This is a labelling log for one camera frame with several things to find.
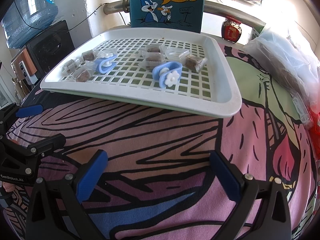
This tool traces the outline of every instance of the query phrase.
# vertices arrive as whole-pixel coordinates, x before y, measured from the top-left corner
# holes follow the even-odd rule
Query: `blue water jug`
[[[46,29],[58,14],[58,7],[54,0],[15,0],[19,12],[25,22],[38,29]],[[10,49],[22,48],[31,38],[41,30],[28,27],[13,3],[2,20],[2,26]]]

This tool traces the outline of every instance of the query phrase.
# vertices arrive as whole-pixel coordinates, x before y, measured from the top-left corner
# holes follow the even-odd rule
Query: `screw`
[[[253,176],[251,174],[249,174],[249,173],[246,173],[244,175],[244,178],[247,179],[247,180],[253,180]]]
[[[64,177],[66,180],[72,180],[73,179],[73,174],[69,173]]]
[[[276,184],[281,184],[282,181],[281,181],[281,179],[279,179],[279,178],[275,178],[275,183],[276,183]]]
[[[40,183],[42,183],[42,181],[43,181],[43,178],[39,177],[39,178],[36,180],[36,183],[40,184]]]
[[[30,174],[32,173],[32,170],[31,170],[30,168],[26,168],[25,171],[26,171],[26,174],[27,174],[27,175],[30,175]]]

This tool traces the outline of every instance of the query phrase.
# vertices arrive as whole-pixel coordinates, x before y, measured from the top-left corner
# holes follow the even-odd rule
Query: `white plastic tray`
[[[161,89],[152,73],[139,67],[137,50],[148,44],[189,49],[208,62],[201,73],[183,68],[180,83]],[[116,48],[118,62],[111,72],[95,73],[85,83],[71,82],[60,67],[95,47]],[[107,31],[89,40],[62,60],[42,80],[43,90],[154,106],[215,117],[236,114],[242,103],[239,88],[216,40],[198,33],[163,28],[131,28]]]

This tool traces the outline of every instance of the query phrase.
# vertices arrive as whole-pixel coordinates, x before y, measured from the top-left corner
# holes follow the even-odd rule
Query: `teal box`
[[[203,8],[204,0],[130,0],[131,26],[200,33]]]

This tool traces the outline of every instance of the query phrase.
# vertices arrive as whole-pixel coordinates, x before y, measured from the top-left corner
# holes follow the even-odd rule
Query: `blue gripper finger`
[[[26,107],[21,107],[16,112],[16,117],[25,118],[25,117],[41,114],[42,112],[43,112],[42,105],[26,106]]]
[[[216,174],[221,186],[226,192],[228,198],[232,201],[239,202],[241,200],[241,185],[232,171],[221,159],[216,151],[212,151],[209,157],[210,166]]]
[[[103,150],[98,150],[88,164],[90,166],[76,185],[76,197],[79,203],[88,200],[97,185],[104,169],[108,165],[107,153]]]

